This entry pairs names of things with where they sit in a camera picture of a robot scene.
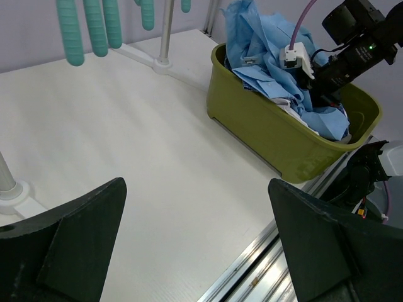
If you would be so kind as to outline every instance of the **white robot part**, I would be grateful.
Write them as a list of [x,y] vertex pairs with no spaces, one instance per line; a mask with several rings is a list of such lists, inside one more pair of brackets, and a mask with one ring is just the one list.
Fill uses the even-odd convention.
[[314,70],[310,64],[310,57],[305,49],[305,45],[301,42],[294,44],[293,50],[290,50],[290,46],[288,45],[280,51],[280,65],[282,69],[294,69],[302,67],[302,70],[312,80],[315,79]]
[[383,169],[388,176],[403,176],[403,141],[387,143],[379,155]]

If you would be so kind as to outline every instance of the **black cable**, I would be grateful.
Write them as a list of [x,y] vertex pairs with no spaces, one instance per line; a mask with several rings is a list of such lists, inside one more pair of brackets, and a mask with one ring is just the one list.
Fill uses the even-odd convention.
[[314,62],[314,59],[315,59],[315,57],[316,57],[316,55],[317,55],[318,53],[320,53],[320,52],[337,52],[338,50],[342,50],[342,49],[344,49],[344,48],[346,48],[346,47],[348,47],[348,46],[349,46],[348,44],[346,44],[346,45],[341,45],[340,47],[335,48],[335,49],[333,49],[333,50],[326,50],[326,49],[323,49],[323,48],[318,49],[318,50],[315,51],[314,54],[311,56],[310,62],[313,63],[313,62]]

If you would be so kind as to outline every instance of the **bin rim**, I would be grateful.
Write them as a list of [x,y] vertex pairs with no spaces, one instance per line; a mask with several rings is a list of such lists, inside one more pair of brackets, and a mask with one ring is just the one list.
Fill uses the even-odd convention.
[[[241,84],[242,81],[234,73],[232,73],[231,71],[226,69],[217,59],[217,56],[216,56],[217,50],[224,46],[225,46],[225,43],[222,43],[222,44],[217,45],[213,49],[212,55],[211,55],[211,60],[212,60],[213,66],[215,68],[218,68],[218,70],[220,71],[220,73],[223,76],[225,76],[229,79],[232,79],[232,80],[236,80]],[[349,143],[349,144],[342,144],[342,143],[338,143],[338,142],[332,142],[330,140],[327,140],[326,138],[321,137],[320,135],[317,135],[310,128],[303,126],[303,124],[301,124],[298,120],[296,120],[292,116],[285,113],[275,103],[269,101],[269,99],[264,97],[261,93],[254,92],[254,91],[249,91],[249,92],[255,93],[258,95],[259,98],[264,99],[264,105],[266,107],[270,108],[270,110],[272,110],[272,112],[274,112],[277,116],[281,117],[288,124],[292,125],[296,130],[298,130],[300,133],[304,134],[310,140],[313,140],[315,143],[317,143],[325,148],[331,148],[332,150],[335,150],[335,151],[350,152],[350,151],[356,150],[360,146],[362,146],[366,142],[368,137],[371,135],[372,130],[378,124],[378,122],[381,119],[382,114],[383,114],[382,108],[379,105],[378,101],[370,96],[379,109],[378,116],[374,119],[374,121],[372,122],[372,125],[366,130],[366,132],[364,132],[364,134],[361,136],[361,138],[357,142]]]

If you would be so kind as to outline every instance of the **green bin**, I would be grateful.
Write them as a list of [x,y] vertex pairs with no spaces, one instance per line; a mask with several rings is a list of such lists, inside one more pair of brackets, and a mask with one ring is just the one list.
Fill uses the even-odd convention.
[[330,142],[286,114],[224,67],[225,44],[212,52],[213,73],[207,110],[235,136],[269,162],[288,182],[301,183],[324,172],[345,152],[362,146],[379,122],[382,110],[367,93],[349,84],[341,90],[350,120],[349,144]]

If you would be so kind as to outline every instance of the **white connector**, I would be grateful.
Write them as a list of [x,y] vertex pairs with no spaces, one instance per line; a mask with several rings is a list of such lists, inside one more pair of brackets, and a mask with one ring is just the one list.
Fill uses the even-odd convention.
[[302,70],[314,80],[314,70],[310,64],[310,58],[303,43],[294,44],[294,49],[286,46],[280,51],[280,65],[282,69],[294,69],[302,67]]

